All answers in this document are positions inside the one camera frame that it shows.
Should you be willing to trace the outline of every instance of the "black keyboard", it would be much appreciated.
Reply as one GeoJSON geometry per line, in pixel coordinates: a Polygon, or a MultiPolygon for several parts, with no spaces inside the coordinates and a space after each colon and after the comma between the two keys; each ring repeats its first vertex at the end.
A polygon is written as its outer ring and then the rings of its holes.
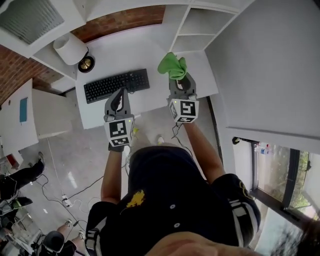
{"type": "Polygon", "coordinates": [[[147,70],[139,69],[85,84],[86,103],[90,104],[107,99],[120,88],[126,88],[129,93],[149,89],[147,70]]]}

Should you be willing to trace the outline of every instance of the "white lampshade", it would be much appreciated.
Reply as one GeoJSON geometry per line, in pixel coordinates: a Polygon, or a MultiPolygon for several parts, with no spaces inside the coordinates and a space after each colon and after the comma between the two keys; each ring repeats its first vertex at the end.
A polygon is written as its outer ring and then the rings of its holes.
{"type": "Polygon", "coordinates": [[[56,39],[53,48],[68,65],[77,64],[88,51],[86,44],[71,33],[56,39]]]}

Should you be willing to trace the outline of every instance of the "green cloth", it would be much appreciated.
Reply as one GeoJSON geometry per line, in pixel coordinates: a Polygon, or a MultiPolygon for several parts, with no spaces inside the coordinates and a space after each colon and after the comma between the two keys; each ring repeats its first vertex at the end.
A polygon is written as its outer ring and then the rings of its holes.
{"type": "Polygon", "coordinates": [[[161,60],[158,66],[158,72],[160,74],[168,72],[170,79],[181,80],[187,73],[186,59],[182,57],[178,60],[173,52],[168,52],[161,60]]]}

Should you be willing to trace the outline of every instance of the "sneaker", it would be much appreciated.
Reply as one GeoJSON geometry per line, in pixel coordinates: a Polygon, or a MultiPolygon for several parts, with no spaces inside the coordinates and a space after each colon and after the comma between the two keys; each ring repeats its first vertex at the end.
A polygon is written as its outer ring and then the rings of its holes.
{"type": "Polygon", "coordinates": [[[85,240],[86,234],[82,230],[79,231],[79,236],[81,237],[81,240],[85,240]]]}
{"type": "Polygon", "coordinates": [[[164,140],[164,138],[163,138],[161,135],[158,135],[158,136],[157,136],[156,143],[157,143],[157,145],[159,146],[159,145],[165,143],[165,140],[164,140]]]}
{"type": "Polygon", "coordinates": [[[38,153],[38,158],[43,163],[43,169],[46,169],[45,156],[41,151],[38,153]]]}
{"type": "Polygon", "coordinates": [[[68,218],[64,224],[68,224],[68,228],[70,228],[72,224],[72,220],[68,218]]]}

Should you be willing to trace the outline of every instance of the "black shirt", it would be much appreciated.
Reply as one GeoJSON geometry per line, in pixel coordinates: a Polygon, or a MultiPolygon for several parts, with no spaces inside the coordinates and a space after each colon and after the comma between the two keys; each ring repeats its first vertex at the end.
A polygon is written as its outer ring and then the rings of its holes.
{"type": "Polygon", "coordinates": [[[130,163],[128,194],[118,203],[96,203],[87,230],[105,217],[102,255],[145,255],[160,239],[189,231],[211,241],[247,246],[260,213],[243,183],[225,174],[208,184],[179,147],[137,151],[130,163]]]}

